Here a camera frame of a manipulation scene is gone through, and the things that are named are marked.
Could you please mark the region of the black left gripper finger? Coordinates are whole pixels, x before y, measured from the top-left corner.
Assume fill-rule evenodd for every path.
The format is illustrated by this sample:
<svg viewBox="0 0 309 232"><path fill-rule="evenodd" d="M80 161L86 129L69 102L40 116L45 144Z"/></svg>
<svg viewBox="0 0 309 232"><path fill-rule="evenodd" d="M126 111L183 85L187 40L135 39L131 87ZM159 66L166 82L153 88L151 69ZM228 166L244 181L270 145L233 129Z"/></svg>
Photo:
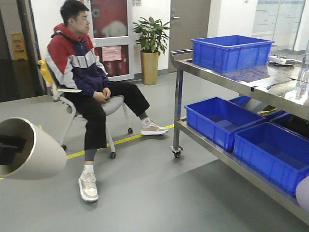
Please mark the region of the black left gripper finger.
<svg viewBox="0 0 309 232"><path fill-rule="evenodd" d="M10 165L13 163L16 153L18 152L17 146L0 144L0 164Z"/></svg>
<svg viewBox="0 0 309 232"><path fill-rule="evenodd" d="M0 147L1 148L12 148L16 152L22 152L24 146L26 144L26 140L16 136L8 136L8 135L1 135L0 136Z"/></svg>

